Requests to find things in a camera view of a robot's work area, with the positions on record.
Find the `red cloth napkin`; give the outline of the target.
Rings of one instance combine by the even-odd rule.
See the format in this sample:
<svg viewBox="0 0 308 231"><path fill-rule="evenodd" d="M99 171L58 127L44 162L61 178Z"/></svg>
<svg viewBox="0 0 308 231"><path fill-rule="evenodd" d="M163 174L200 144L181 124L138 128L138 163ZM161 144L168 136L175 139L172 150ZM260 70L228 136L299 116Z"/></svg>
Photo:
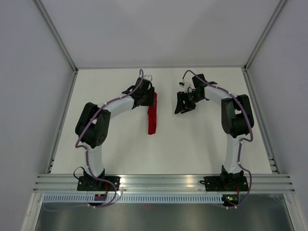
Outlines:
<svg viewBox="0 0 308 231"><path fill-rule="evenodd" d="M157 128L157 93L154 93L154 106L148 107L148 134L153 135L156 133Z"/></svg>

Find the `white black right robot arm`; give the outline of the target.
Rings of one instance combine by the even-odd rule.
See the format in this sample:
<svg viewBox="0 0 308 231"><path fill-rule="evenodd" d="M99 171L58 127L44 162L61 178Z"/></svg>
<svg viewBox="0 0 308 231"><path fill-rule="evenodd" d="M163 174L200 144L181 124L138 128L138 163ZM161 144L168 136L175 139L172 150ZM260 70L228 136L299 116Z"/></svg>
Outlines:
<svg viewBox="0 0 308 231"><path fill-rule="evenodd" d="M249 97L236 95L220 87L216 82L207 82L203 74L194 74L192 83L182 80L183 91L177 93L175 114L183 114L196 108L202 100L212 101L221 109L221 126L227 135L225 161L219 176L204 177L200 184L207 192L248 192L250 187L242 166L241 153L245 142L253 141L254 118Z"/></svg>

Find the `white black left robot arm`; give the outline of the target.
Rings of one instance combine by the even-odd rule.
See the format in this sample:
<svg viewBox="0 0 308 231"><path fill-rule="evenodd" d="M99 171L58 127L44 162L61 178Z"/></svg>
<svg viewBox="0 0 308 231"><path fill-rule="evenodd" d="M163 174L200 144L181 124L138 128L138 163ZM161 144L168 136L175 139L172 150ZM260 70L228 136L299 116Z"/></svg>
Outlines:
<svg viewBox="0 0 308 231"><path fill-rule="evenodd" d="M138 106L154 106L154 86L152 76L139 77L135 85L123 91L117 98L97 105L87 103L77 122L75 133L78 140L76 148L85 150L86 166L78 179L77 190L117 191L120 177L106 176L102 161L102 144L105 142L110 120L119 114L133 110Z"/></svg>

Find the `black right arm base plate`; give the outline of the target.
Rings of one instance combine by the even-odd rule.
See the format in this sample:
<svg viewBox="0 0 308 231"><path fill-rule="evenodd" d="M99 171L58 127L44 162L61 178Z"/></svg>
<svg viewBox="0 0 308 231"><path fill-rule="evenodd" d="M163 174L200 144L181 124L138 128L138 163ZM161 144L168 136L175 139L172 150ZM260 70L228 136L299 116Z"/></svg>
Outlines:
<svg viewBox="0 0 308 231"><path fill-rule="evenodd" d="M223 182L220 176L208 176L200 182L203 182L207 192L247 192L249 189L246 177Z"/></svg>

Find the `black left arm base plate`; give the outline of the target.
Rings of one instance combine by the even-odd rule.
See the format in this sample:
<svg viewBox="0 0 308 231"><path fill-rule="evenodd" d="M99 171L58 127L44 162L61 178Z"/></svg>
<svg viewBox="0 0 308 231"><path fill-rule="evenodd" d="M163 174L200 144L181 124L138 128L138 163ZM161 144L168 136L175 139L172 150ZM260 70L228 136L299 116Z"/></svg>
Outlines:
<svg viewBox="0 0 308 231"><path fill-rule="evenodd" d="M105 176L102 180L97 180L92 176L79 177L77 184L77 191L80 192L94 192L94 191L108 191L114 192L115 188L118 190L120 186L120 177L118 176Z"/></svg>

